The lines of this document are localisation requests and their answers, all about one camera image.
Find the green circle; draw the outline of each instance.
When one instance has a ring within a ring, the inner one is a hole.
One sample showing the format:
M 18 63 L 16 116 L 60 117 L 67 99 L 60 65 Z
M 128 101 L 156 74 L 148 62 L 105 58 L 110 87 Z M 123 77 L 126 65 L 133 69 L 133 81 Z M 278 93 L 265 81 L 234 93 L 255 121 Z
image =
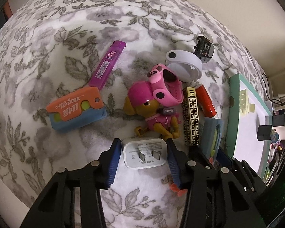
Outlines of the green circle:
M 83 110 L 87 110 L 88 108 L 90 108 L 90 103 L 89 103 L 89 101 L 87 101 L 87 100 L 82 101 L 82 103 L 81 103 L 81 108 L 82 108 Z
M 57 113 L 54 114 L 54 121 L 55 122 L 60 122 L 61 121 L 60 113 L 57 112 Z

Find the black cable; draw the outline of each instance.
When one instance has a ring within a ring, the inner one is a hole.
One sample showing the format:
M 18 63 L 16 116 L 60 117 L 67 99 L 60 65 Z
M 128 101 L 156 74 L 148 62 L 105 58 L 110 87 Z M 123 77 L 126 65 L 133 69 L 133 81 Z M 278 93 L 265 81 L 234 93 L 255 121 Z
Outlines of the black cable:
M 263 78 L 263 75 L 266 77 L 268 87 L 269 87 L 269 81 L 268 81 L 268 78 L 267 78 L 266 74 L 263 73 L 263 74 L 261 75 L 261 77 L 262 77 L 262 80 L 263 80 L 263 82 L 264 82 L 264 84 L 265 84 L 265 92 L 266 92 L 267 98 L 268 98 L 273 104 L 285 105 L 285 102 L 281 102 L 281 101 L 278 100 L 278 99 L 270 99 L 270 97 L 269 97 L 269 95 L 268 95 L 268 92 L 267 92 L 267 86 L 266 86 L 266 82 L 265 82 L 265 80 L 264 80 L 264 78 Z

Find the greek key pattern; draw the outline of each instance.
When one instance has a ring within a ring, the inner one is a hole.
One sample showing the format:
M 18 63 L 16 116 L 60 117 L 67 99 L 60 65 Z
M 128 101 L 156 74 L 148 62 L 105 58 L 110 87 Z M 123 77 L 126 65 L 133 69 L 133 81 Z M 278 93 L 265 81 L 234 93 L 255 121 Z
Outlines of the greek key pattern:
M 183 121 L 184 121 L 184 143 L 185 145 L 198 145 L 199 144 L 199 131 L 198 131 L 198 104 L 194 87 L 187 87 L 183 90 L 184 101 L 183 108 Z

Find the toy dog's head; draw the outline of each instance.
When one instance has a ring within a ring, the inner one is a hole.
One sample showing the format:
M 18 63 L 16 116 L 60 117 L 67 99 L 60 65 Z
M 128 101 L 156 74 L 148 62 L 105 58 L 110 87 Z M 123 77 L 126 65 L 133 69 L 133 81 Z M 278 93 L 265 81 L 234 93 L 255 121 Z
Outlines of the toy dog's head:
M 135 82 L 125 98 L 124 112 L 130 116 L 135 114 L 145 118 L 154 116 L 160 104 L 152 93 L 151 84 L 148 81 Z

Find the black snap button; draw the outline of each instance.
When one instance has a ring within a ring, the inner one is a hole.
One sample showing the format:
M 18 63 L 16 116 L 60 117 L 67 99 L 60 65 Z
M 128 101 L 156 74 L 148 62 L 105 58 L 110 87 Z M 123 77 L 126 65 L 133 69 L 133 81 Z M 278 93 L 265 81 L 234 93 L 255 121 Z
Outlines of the black snap button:
M 157 93 L 156 97 L 162 99 L 165 97 L 165 95 L 163 93 Z
M 175 54 L 174 52 L 170 52 L 169 55 L 168 55 L 168 57 L 174 58 L 174 57 L 176 57 L 176 54 Z

